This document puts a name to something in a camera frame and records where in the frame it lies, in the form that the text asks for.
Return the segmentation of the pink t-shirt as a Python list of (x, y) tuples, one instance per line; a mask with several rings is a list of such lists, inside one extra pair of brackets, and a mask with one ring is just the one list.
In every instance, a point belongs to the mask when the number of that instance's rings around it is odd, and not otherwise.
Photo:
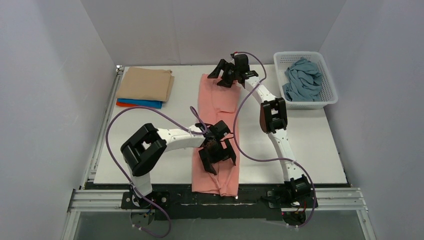
[(198, 115), (207, 125), (206, 141), (193, 151), (191, 190), (198, 193), (236, 197), (239, 189), (240, 151), (235, 120), (241, 88), (220, 86), (220, 78), (200, 79)]

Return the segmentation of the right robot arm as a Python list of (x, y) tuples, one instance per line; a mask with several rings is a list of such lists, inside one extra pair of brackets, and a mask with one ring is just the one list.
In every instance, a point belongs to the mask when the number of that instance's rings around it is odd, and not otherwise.
[(259, 104), (259, 125), (273, 144), (277, 154), (275, 161), (280, 163), (284, 179), (283, 189), (267, 196), (266, 200), (277, 208), (282, 205), (306, 208), (307, 201), (314, 198), (313, 184), (291, 148), (285, 100), (276, 97), (262, 84), (258, 73), (250, 68), (245, 54), (235, 56), (231, 62), (221, 59), (208, 78), (220, 78), (217, 85), (225, 88), (240, 84), (248, 91), (247, 95), (254, 97)]

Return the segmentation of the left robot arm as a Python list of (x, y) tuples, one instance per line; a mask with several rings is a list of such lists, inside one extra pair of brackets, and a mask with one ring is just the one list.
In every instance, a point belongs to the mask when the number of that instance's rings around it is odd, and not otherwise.
[(164, 153), (185, 148), (194, 149), (194, 174), (201, 179), (210, 178), (217, 185), (224, 168), (232, 170), (237, 165), (238, 154), (228, 137), (230, 133), (222, 120), (214, 125), (199, 122), (187, 130), (143, 125), (120, 148), (136, 196), (147, 196), (153, 191), (150, 171)]

